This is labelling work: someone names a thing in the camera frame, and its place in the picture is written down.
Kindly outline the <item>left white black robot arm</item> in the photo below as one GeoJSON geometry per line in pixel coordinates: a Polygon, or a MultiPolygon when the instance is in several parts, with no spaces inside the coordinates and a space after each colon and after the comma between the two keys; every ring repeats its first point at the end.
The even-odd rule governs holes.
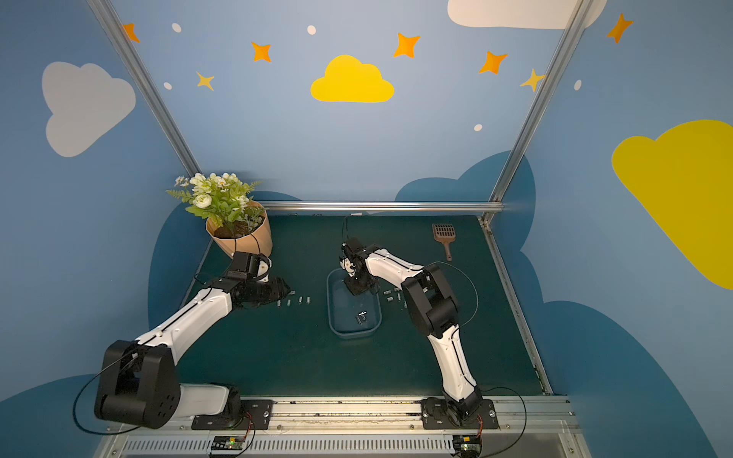
{"type": "Polygon", "coordinates": [[[134,341],[112,343],[98,376],[95,417],[145,429],[183,418],[191,419],[193,429],[236,429],[244,421],[240,391],[230,384],[183,384],[178,364],[233,310],[289,294],[283,279],[270,278],[271,267],[263,254],[238,252],[225,273],[162,324],[134,341]]]}

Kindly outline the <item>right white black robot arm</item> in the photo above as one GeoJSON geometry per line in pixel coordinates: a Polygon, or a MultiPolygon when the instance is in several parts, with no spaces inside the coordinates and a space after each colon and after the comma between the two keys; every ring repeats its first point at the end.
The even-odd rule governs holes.
{"type": "Polygon", "coordinates": [[[410,263],[355,238],[343,242],[341,249],[340,265],[347,272],[346,287],[352,295],[371,290],[379,280],[402,291],[413,325],[433,348],[448,416],[456,425],[473,418],[483,396],[462,347],[458,300],[440,267],[410,263]]]}

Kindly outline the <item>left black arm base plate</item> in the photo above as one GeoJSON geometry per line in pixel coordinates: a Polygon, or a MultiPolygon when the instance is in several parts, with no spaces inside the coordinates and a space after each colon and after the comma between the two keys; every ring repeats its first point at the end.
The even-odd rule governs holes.
{"type": "Polygon", "coordinates": [[[193,431],[244,431],[257,429],[267,431],[272,417],[274,402],[268,399],[240,400],[227,406],[216,415],[195,416],[191,425],[193,431]]]}

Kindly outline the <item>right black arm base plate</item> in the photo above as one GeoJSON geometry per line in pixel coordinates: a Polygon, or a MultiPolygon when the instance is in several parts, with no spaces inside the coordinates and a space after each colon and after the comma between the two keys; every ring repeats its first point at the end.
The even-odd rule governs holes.
{"type": "Polygon", "coordinates": [[[429,397],[420,401],[420,419],[424,429],[499,429],[498,414],[491,399],[482,400],[471,415],[461,414],[443,398],[429,397]]]}

